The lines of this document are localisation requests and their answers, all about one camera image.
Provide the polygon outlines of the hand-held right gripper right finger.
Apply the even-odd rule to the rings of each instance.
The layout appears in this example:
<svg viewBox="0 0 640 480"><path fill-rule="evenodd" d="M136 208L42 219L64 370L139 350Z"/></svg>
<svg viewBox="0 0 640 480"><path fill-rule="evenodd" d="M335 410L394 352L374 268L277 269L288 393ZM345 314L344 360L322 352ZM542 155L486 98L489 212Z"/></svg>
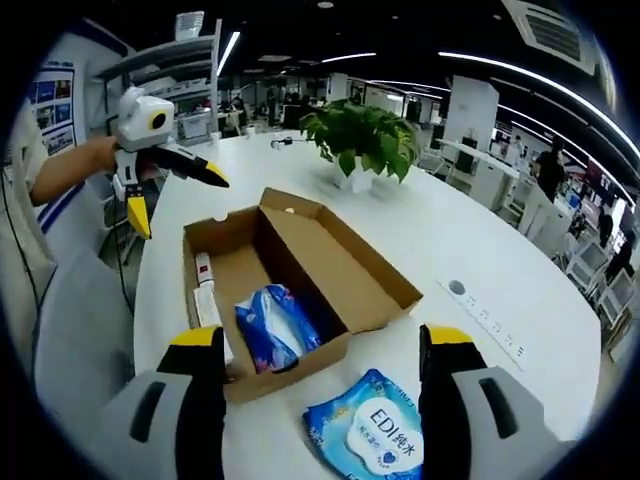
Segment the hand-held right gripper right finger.
<svg viewBox="0 0 640 480"><path fill-rule="evenodd" d="M420 327L418 410L426 479L543 479L571 450L543 404L466 333Z"/></svg>

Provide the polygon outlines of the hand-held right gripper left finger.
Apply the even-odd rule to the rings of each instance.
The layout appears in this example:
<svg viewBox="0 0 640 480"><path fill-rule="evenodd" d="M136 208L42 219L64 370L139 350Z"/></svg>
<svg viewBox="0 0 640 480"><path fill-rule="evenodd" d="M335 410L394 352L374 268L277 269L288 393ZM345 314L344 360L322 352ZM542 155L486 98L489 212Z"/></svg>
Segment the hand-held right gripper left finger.
<svg viewBox="0 0 640 480"><path fill-rule="evenodd" d="M154 370L101 410L92 456L108 479L222 479L226 400L220 326L174 338Z"/></svg>

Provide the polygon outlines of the person's left hand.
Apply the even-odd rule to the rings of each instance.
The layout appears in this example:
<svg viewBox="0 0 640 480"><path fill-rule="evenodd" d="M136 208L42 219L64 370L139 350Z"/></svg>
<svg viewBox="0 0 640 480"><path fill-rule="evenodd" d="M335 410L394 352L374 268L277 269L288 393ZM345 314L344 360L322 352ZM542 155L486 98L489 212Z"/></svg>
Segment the person's left hand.
<svg viewBox="0 0 640 480"><path fill-rule="evenodd" d="M92 174L110 172L115 169L118 143L115 136L101 136L89 139L83 145L86 163Z"/></svg>

